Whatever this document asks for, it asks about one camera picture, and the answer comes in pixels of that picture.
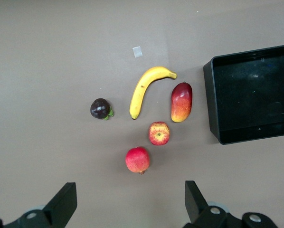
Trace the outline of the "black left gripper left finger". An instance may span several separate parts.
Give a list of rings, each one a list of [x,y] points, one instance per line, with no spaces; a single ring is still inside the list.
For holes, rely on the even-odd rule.
[[[0,219],[0,228],[64,228],[76,208],[76,184],[68,182],[43,209],[30,210],[15,221],[5,225]]]

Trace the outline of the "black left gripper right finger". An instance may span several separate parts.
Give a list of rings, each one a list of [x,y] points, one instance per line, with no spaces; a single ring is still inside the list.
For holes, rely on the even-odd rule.
[[[266,215],[247,212],[236,218],[220,206],[209,205],[195,181],[185,181],[185,207],[190,218],[186,228],[275,228],[277,225]]]

